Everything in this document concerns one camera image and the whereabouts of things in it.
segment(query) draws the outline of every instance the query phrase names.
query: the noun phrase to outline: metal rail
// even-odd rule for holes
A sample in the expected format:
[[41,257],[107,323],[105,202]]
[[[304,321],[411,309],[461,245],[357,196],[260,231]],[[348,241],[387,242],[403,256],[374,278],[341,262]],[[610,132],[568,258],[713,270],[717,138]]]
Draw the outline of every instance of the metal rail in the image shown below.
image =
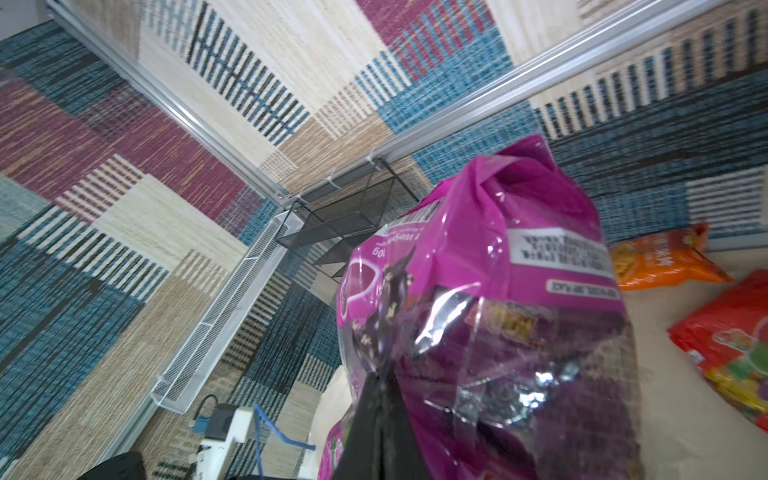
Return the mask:
[[96,25],[73,12],[67,2],[46,0],[51,17],[80,43],[112,67],[131,87],[142,93],[167,113],[184,130],[199,141],[210,153],[227,165],[246,184],[281,205],[285,201],[280,186],[248,161],[235,147],[200,118],[176,94],[163,86],[150,72],[131,60],[122,47]]
[[[262,232],[262,235],[269,237],[269,241],[260,242],[260,237],[259,240],[254,243],[253,247],[249,249],[248,254],[240,261],[237,268],[233,271],[232,276],[227,280],[227,284],[217,294],[214,301],[211,302],[208,311],[202,315],[200,322],[192,329],[189,335],[187,335],[187,339],[184,343],[179,346],[174,358],[168,363],[168,366],[165,367],[163,375],[134,407],[131,414],[126,418],[125,423],[115,433],[115,436],[107,448],[101,453],[101,456],[94,466],[115,455],[127,452],[136,442],[158,408],[162,407],[179,414],[183,414],[189,408],[189,405],[200,392],[200,389],[214,369],[216,363],[219,361],[224,350],[229,345],[237,329],[240,328],[240,324],[250,311],[250,307],[256,301],[266,285],[266,282],[272,276],[278,263],[280,263],[280,260],[286,253],[286,249],[280,245],[276,245],[276,248],[272,249],[269,253],[266,251],[267,247],[274,242],[274,237],[280,231],[281,227],[285,226],[286,231],[292,233],[303,225],[301,219],[290,212],[277,214],[272,218],[270,223],[271,226],[265,227]],[[266,255],[266,261],[259,262],[263,255]],[[246,290],[241,289],[243,282],[254,269],[258,269],[258,273],[253,278],[253,281],[250,282],[250,285]],[[192,341],[200,324],[205,323],[207,319],[220,319],[224,310],[227,311],[227,324],[219,330],[216,339],[207,344],[207,347],[204,349],[204,355],[201,355],[195,362],[194,373],[187,375],[183,380],[179,380],[178,377],[183,369],[178,369],[178,372],[173,378],[169,379],[169,382],[166,382],[164,375],[167,374],[170,367],[174,364],[178,364],[179,360],[186,366],[192,359],[194,352],[202,351],[200,344],[198,343],[194,348],[194,352],[187,351],[187,355],[185,355],[184,358],[179,359],[180,354],[187,350],[185,349],[185,346]],[[184,387],[179,389],[179,392],[172,399],[169,399],[167,393],[171,390],[176,381],[183,382]],[[162,393],[158,394],[158,386],[163,385],[164,383],[166,385],[164,386]]]
[[[375,148],[370,157],[392,163],[413,154],[727,1],[639,0],[443,108]],[[339,169],[331,181],[342,187],[367,175],[372,168],[370,157]],[[301,198],[316,200],[335,191],[334,185],[320,180],[306,188]],[[288,198],[283,205],[296,198]]]

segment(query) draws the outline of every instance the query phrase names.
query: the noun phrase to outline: woven textile wall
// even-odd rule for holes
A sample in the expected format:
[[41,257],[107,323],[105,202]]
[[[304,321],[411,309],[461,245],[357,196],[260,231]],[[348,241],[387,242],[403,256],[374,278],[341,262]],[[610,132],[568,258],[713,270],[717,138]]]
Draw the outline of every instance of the woven textile wall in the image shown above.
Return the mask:
[[0,477],[77,478],[276,206],[54,22],[0,65]]
[[[291,193],[630,3],[68,1]],[[728,3],[398,169],[428,189],[543,131],[611,240],[696,220],[714,237],[763,231],[765,8]]]

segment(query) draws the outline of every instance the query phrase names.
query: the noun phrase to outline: pet food bag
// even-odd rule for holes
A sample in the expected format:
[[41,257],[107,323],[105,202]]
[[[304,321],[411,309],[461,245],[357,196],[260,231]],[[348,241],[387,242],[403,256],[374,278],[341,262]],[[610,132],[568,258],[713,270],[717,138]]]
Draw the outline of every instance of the pet food bag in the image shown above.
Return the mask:
[[390,356],[433,478],[641,477],[634,340],[598,213],[538,135],[360,245],[336,308],[353,398]]
[[729,404],[768,432],[768,270],[668,330]]
[[642,290],[686,280],[730,282],[732,278],[701,253],[707,248],[709,230],[709,225],[700,223],[611,245],[619,287]]

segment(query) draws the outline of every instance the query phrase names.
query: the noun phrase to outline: printed label on bag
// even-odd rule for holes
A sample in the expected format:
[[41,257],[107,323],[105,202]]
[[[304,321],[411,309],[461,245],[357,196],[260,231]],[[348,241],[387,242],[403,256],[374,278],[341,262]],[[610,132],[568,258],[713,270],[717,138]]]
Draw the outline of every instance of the printed label on bag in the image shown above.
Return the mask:
[[589,273],[614,278],[608,248],[564,228],[511,228],[509,260],[515,265]]
[[547,280],[547,291],[549,293],[588,296],[590,298],[600,298],[603,300],[621,300],[619,291],[610,286],[569,282],[567,280],[556,280],[554,278]]
[[439,207],[440,207],[440,200],[436,200],[435,202],[431,203],[430,205],[427,205],[426,207],[419,208],[415,212],[412,212],[407,215],[403,215],[397,220],[393,220],[389,222],[388,224],[379,228],[379,231],[374,233],[374,235],[379,235],[380,237],[386,237],[392,228],[402,227],[403,225],[410,225],[411,223],[429,222],[432,219],[432,216],[435,215],[435,212],[438,210]]

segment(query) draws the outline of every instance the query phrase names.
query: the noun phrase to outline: orange snack bag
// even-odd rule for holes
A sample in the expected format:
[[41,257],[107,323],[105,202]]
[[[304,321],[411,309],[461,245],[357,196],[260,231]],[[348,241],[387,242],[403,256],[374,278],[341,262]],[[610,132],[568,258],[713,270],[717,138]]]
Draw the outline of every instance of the orange snack bag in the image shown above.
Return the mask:
[[609,252],[619,287],[642,290],[686,280],[730,282],[733,279],[701,253],[709,229],[701,223],[614,244]]

